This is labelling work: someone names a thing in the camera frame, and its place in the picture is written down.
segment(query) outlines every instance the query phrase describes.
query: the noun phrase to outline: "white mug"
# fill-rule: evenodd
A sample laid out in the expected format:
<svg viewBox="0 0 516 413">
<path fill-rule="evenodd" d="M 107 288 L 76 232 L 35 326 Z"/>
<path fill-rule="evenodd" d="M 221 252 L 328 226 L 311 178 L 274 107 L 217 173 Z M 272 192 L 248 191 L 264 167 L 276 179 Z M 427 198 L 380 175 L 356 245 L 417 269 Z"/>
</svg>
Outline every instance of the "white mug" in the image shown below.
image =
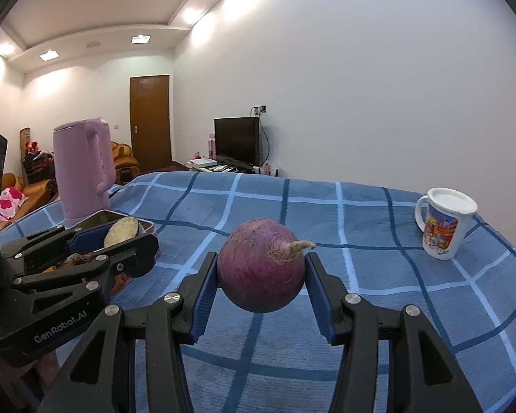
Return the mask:
<svg viewBox="0 0 516 413">
<path fill-rule="evenodd" d="M 422 203 L 428 201 L 427 220 L 422 219 Z M 436 259 L 451 259 L 470 229 L 477 204 L 466 194 L 449 188 L 432 188 L 419 198 L 415 220 L 424 232 L 422 247 Z"/>
</svg>

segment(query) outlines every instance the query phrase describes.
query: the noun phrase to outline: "white wall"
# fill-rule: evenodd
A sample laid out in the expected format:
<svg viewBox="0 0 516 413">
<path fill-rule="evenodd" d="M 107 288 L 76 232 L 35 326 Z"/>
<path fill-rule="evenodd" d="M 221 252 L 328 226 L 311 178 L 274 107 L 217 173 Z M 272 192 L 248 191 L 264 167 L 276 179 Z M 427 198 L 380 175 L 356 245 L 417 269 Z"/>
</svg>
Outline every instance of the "white wall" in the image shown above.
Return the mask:
<svg viewBox="0 0 516 413">
<path fill-rule="evenodd" d="M 221 2 L 176 49 L 178 161 L 207 150 L 215 117 L 267 104 L 284 176 L 453 187 L 516 246 L 504 0 L 250 0 L 237 18 L 245 1 Z"/>
<path fill-rule="evenodd" d="M 53 149 L 55 127 L 96 117 L 109 123 L 113 141 L 131 145 L 130 78 L 167 74 L 172 85 L 172 69 L 172 51 L 103 54 L 50 65 L 25 76 L 21 122 L 47 150 Z"/>
<path fill-rule="evenodd" d="M 12 70 L 0 57 L 0 134 L 8 139 L 5 172 L 21 175 L 19 147 L 19 103 L 23 75 Z"/>
</svg>

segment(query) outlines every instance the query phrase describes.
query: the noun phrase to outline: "black flat screen tv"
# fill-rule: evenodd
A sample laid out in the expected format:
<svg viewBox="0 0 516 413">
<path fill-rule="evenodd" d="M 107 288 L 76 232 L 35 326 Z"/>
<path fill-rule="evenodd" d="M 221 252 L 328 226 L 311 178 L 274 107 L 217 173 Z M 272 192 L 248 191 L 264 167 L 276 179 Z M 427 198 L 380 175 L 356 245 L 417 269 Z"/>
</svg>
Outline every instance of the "black flat screen tv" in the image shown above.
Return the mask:
<svg viewBox="0 0 516 413">
<path fill-rule="evenodd" d="M 250 165 L 260 165 L 259 120 L 254 117 L 218 118 L 214 120 L 216 159 L 230 158 Z"/>
</svg>

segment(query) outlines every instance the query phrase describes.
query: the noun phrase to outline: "purple turnip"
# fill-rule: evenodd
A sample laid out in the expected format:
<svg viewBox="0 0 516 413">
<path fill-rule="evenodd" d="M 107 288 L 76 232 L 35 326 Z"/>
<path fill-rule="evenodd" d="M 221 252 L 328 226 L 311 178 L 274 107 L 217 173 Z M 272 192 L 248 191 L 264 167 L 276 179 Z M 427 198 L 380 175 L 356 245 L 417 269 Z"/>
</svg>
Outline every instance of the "purple turnip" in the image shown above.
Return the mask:
<svg viewBox="0 0 516 413">
<path fill-rule="evenodd" d="M 290 303 L 306 277 L 305 248 L 285 226 L 269 219 L 251 220 L 226 240 L 217 262 L 218 283 L 237 306 L 273 312 Z"/>
</svg>

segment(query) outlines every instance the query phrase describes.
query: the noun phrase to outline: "brown wooden door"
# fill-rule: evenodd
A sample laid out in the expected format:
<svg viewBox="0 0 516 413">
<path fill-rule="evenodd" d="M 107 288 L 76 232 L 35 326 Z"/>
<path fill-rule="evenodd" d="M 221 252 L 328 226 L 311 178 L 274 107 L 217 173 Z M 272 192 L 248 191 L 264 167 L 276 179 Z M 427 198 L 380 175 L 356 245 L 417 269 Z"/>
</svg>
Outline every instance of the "brown wooden door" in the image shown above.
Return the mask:
<svg viewBox="0 0 516 413">
<path fill-rule="evenodd" d="M 133 156 L 141 172 L 172 165 L 170 76 L 130 78 L 130 128 Z"/>
</svg>

